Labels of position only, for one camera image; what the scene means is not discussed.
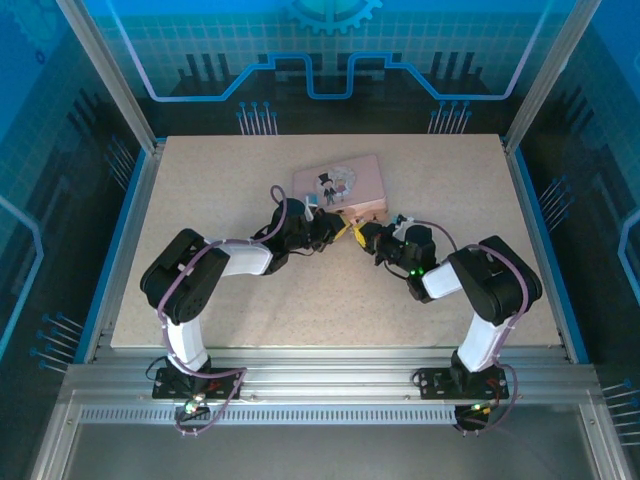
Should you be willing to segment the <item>aluminium enclosure post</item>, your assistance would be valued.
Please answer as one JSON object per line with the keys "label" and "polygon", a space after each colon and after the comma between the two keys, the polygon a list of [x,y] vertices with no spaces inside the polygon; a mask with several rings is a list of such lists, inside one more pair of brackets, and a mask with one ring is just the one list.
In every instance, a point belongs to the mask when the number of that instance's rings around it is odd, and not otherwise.
{"label": "aluminium enclosure post", "polygon": [[158,141],[96,23],[81,0],[55,0],[141,148],[153,156]]}
{"label": "aluminium enclosure post", "polygon": [[503,141],[507,157],[515,155],[517,147],[524,139],[560,74],[566,68],[601,2],[602,0],[575,1],[573,9],[507,131]]}

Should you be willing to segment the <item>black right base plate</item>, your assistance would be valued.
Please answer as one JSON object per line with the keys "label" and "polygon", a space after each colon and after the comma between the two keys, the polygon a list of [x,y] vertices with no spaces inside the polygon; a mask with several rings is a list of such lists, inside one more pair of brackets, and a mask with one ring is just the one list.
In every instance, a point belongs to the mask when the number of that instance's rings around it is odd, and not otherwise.
{"label": "black right base plate", "polygon": [[506,375],[495,366],[481,372],[464,369],[420,368],[411,381],[422,400],[490,400],[510,397]]}

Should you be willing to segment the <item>aluminium side rail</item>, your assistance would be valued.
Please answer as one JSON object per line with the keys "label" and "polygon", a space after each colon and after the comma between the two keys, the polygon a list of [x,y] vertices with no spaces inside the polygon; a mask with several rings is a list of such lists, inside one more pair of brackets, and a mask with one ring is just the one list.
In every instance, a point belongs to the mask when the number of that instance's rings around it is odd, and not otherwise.
{"label": "aluminium side rail", "polygon": [[588,355],[584,349],[574,309],[559,270],[557,257],[542,217],[538,197],[524,162],[524,157],[519,148],[513,152],[507,148],[504,148],[504,150],[561,345],[566,351],[566,356],[570,363],[588,363]]}
{"label": "aluminium side rail", "polygon": [[142,152],[136,161],[76,349],[75,364],[93,362],[103,330],[117,322],[165,146],[162,138],[153,154]]}

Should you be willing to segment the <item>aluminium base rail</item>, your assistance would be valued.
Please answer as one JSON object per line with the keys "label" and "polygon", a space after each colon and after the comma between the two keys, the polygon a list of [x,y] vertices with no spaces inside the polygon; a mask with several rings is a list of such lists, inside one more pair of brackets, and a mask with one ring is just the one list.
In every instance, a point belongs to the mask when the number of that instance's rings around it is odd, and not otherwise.
{"label": "aluminium base rail", "polygon": [[[151,382],[144,371],[159,350],[107,349],[91,364],[68,368],[60,404],[150,405]],[[216,368],[244,367],[244,403],[415,404],[411,381],[421,367],[446,367],[447,347],[274,347],[215,348]],[[508,347],[501,359],[518,405],[588,405],[603,402],[596,370],[567,360],[559,346]]]}

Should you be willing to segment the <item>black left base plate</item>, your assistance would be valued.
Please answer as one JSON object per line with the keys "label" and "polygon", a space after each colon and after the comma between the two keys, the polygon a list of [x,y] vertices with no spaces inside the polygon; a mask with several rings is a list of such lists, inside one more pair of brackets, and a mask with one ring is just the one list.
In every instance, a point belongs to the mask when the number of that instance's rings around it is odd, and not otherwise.
{"label": "black left base plate", "polygon": [[238,379],[238,376],[202,379],[188,376],[173,366],[164,367],[155,373],[151,396],[155,400],[190,400],[204,393],[207,400],[224,400]]}

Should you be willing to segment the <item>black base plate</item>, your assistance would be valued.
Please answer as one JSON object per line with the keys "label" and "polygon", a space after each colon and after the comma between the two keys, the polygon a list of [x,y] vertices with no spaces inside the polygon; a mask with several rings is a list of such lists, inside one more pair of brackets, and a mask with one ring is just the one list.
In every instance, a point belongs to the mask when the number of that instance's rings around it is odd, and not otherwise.
{"label": "black base plate", "polygon": [[422,400],[490,400],[510,397],[506,375],[495,366],[481,372],[464,369],[420,368],[411,381]]}
{"label": "black base plate", "polygon": [[155,373],[151,396],[155,400],[190,400],[204,393],[207,400],[224,400],[238,379],[238,376],[202,379],[188,376],[173,366],[164,367]]}

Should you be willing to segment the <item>pink tin with wedding couple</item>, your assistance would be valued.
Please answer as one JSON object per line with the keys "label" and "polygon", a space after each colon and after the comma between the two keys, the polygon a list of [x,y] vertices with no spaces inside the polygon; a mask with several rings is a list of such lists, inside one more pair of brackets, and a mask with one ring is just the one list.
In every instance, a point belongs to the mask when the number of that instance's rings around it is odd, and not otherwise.
{"label": "pink tin with wedding couple", "polygon": [[388,219],[388,205],[378,157],[374,154],[342,160],[293,175],[292,196],[303,202],[316,194],[318,207],[350,222],[359,211],[376,210],[377,221]]}

